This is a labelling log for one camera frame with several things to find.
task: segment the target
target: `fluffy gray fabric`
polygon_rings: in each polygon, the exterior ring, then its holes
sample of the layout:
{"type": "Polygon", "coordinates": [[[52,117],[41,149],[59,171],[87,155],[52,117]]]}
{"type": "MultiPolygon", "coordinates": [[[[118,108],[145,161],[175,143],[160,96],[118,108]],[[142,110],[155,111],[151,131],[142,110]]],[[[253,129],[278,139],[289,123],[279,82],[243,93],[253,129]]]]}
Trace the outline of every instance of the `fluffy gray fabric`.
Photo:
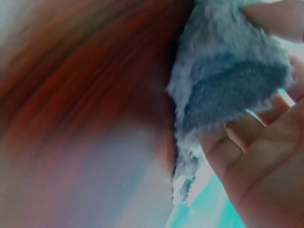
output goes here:
{"type": "Polygon", "coordinates": [[[187,201],[205,159],[197,135],[268,109],[278,88],[293,83],[287,52],[241,12],[253,2],[197,0],[180,37],[167,87],[176,104],[175,204],[187,201]]]}

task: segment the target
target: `plush toy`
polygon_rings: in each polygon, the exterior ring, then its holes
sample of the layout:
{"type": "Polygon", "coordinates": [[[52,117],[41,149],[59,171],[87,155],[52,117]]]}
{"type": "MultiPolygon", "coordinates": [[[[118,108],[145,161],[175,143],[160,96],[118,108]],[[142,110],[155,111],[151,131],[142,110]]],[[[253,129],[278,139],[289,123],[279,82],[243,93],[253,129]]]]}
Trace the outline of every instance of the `plush toy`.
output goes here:
{"type": "Polygon", "coordinates": [[[242,13],[254,2],[196,0],[179,39],[167,87],[176,104],[175,204],[187,202],[204,162],[199,134],[236,120],[247,110],[269,109],[278,89],[293,83],[287,52],[242,13]]]}

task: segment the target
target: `teal background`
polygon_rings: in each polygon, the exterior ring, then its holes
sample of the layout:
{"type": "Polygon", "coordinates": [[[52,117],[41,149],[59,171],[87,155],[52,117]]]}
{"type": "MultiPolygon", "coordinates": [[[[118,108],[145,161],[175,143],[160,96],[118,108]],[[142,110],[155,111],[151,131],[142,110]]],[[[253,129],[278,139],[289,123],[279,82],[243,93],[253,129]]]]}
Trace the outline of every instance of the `teal background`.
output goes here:
{"type": "Polygon", "coordinates": [[[219,181],[213,175],[191,207],[178,205],[166,228],[245,228],[219,181]]]}

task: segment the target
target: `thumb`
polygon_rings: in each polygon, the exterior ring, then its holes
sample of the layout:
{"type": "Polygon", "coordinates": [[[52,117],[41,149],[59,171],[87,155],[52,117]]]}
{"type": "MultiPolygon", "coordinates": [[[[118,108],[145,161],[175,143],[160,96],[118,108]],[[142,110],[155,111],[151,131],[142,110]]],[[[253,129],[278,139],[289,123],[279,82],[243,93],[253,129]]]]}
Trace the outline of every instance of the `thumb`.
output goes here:
{"type": "Polygon", "coordinates": [[[243,13],[265,32],[293,42],[304,41],[304,1],[283,0],[246,6],[243,13]]]}

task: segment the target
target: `skin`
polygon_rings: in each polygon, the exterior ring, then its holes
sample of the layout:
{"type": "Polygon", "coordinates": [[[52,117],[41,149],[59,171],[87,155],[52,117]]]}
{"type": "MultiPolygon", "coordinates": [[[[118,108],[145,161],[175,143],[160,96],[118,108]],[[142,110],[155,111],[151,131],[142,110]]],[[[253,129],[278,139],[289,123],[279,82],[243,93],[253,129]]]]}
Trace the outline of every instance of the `skin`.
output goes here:
{"type": "MultiPolygon", "coordinates": [[[[266,32],[303,42],[304,1],[254,4],[244,14],[266,32]]],[[[204,133],[204,153],[247,228],[304,227],[304,63],[290,56],[298,81],[273,110],[204,133]]]]}

